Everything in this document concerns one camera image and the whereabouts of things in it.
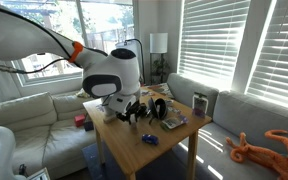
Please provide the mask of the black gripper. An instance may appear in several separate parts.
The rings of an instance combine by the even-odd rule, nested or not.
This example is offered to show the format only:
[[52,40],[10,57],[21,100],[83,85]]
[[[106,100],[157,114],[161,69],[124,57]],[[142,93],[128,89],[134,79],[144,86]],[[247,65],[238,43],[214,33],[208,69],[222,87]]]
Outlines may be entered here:
[[123,122],[131,123],[131,116],[134,115],[135,118],[144,116],[147,112],[147,106],[145,103],[140,103],[136,101],[126,113],[117,113],[116,117]]

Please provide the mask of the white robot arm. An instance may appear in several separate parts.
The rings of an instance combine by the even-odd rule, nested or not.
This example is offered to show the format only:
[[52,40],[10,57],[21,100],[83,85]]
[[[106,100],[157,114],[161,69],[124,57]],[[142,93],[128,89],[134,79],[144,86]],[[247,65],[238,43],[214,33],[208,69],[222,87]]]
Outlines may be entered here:
[[20,73],[3,63],[42,53],[58,55],[81,68],[83,90],[102,100],[107,118],[115,116],[130,124],[138,120],[141,75],[135,53],[125,48],[111,53],[88,48],[0,4],[0,71]]

